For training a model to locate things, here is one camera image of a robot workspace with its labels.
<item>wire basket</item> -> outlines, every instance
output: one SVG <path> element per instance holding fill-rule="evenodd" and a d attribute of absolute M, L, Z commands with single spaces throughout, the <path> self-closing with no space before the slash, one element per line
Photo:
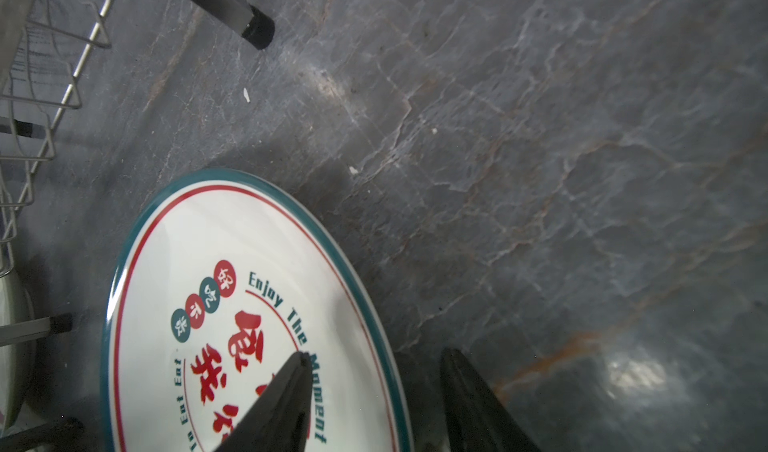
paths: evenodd
<path fill-rule="evenodd" d="M 114 0 L 34 0 L 0 94 L 0 277 L 14 268 L 17 217 L 34 201 L 34 176 L 55 159 L 64 113 L 81 108 L 88 56 L 109 48 L 104 26 Z"/>

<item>white plate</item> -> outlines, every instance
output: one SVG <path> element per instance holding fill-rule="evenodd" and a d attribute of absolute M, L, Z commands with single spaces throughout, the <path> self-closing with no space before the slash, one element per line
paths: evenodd
<path fill-rule="evenodd" d="M 0 277 L 0 325 L 34 318 L 32 303 L 15 271 Z M 35 341 L 0 347 L 0 430 L 15 424 L 34 364 Z"/>
<path fill-rule="evenodd" d="M 306 450 L 413 450 L 379 318 L 317 219 L 253 175 L 178 180 L 141 214 L 114 275 L 108 447 L 211 452 L 296 350 L 316 365 Z"/>

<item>black rubber foot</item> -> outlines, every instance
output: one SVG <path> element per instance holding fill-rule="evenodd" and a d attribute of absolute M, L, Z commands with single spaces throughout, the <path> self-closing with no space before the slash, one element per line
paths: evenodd
<path fill-rule="evenodd" d="M 72 330 L 72 314 L 62 313 L 56 317 L 51 317 L 51 334 L 69 332 Z"/>
<path fill-rule="evenodd" d="M 264 50 L 275 36 L 275 22 L 255 6 L 251 8 L 254 10 L 254 18 L 243 32 L 243 38 L 257 49 Z"/>

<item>metal rod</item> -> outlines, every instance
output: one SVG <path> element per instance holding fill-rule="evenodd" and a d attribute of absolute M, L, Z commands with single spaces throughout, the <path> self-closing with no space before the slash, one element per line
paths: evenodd
<path fill-rule="evenodd" d="M 20 101 L 22 103 L 30 103 L 33 105 L 45 105 L 48 107 L 68 108 L 70 110 L 76 110 L 82 107 L 82 104 L 64 104 L 57 101 L 37 100 L 35 98 L 15 97 L 14 95 L 0 94 L 0 100 Z"/>
<path fill-rule="evenodd" d="M 55 317 L 38 318 L 32 321 L 11 323 L 0 327 L 0 347 L 33 341 L 54 333 L 72 330 L 72 314 L 63 313 Z"/>
<path fill-rule="evenodd" d="M 22 430 L 13 435 L 0 438 L 0 450 L 5 452 L 24 452 L 44 444 L 64 446 L 77 439 L 83 433 L 82 423 L 75 418 L 59 419 L 35 428 Z"/>
<path fill-rule="evenodd" d="M 62 35 L 67 36 L 69 38 L 74 38 L 75 40 L 79 40 L 80 42 L 85 42 L 85 43 L 88 43 L 88 44 L 92 44 L 94 47 L 99 47 L 99 48 L 109 48 L 110 47 L 110 43 L 109 42 L 96 42 L 95 40 L 91 40 L 90 38 L 82 37 L 82 36 L 80 36 L 79 34 L 76 34 L 76 33 L 67 32 L 66 30 L 62 30 L 60 28 L 53 27 L 53 26 L 51 26 L 49 24 L 35 22 L 33 20 L 27 20 L 27 24 L 30 24 L 33 27 L 44 28 L 46 30 L 50 30 L 51 32 L 54 32 L 54 33 L 57 33 L 57 34 L 62 34 Z"/>
<path fill-rule="evenodd" d="M 275 23 L 246 0 L 192 0 L 262 50 L 272 42 Z"/>
<path fill-rule="evenodd" d="M 0 155 L 1 160 L 18 160 L 18 161 L 51 161 L 53 157 L 33 157 L 31 155 Z"/>
<path fill-rule="evenodd" d="M 7 204 L 0 204 L 0 208 L 21 208 L 31 204 L 32 204 L 32 201 L 8 202 Z"/>
<path fill-rule="evenodd" d="M 104 3 L 101 5 L 101 10 L 99 10 L 99 16 L 102 18 L 105 18 L 107 14 L 109 13 L 110 8 L 112 8 L 112 3 L 114 0 L 104 0 Z M 102 30 L 102 26 L 100 24 L 100 21 L 97 20 L 96 23 L 91 28 L 91 33 L 89 35 L 89 38 L 91 40 L 95 40 L 98 37 L 98 34 Z M 93 50 L 93 45 L 90 43 L 86 44 L 83 48 L 83 52 L 80 54 L 80 59 L 78 60 L 78 64 L 75 65 L 74 71 L 72 72 L 72 83 L 67 86 L 67 89 L 64 91 L 64 96 L 62 97 L 62 103 L 59 104 L 58 110 L 56 111 L 56 115 L 54 116 L 53 122 L 51 123 L 51 130 L 52 132 L 56 130 L 58 127 L 58 124 L 61 123 L 62 118 L 64 117 L 64 112 L 67 111 L 67 109 L 72 108 L 71 106 L 67 106 L 67 103 L 69 102 L 69 99 L 72 97 L 72 94 L 76 94 L 79 99 L 79 94 L 76 89 L 76 83 L 77 79 L 80 77 L 80 74 L 83 71 L 83 67 L 85 66 L 85 63 L 88 61 L 88 56 L 91 54 L 91 50 Z M 48 141 L 44 141 L 42 146 L 40 147 L 40 151 L 38 152 L 39 156 L 45 156 L 45 154 L 48 151 Z M 40 166 L 40 161 L 35 161 L 32 164 L 32 169 L 30 170 L 30 173 L 32 176 L 34 176 L 37 171 L 38 167 Z M 32 183 L 27 182 L 24 184 L 24 188 L 22 188 L 21 193 L 19 194 L 18 199 L 16 200 L 17 204 L 23 204 L 24 198 L 31 191 Z M 8 238 L 9 231 L 6 228 L 3 238 Z"/>

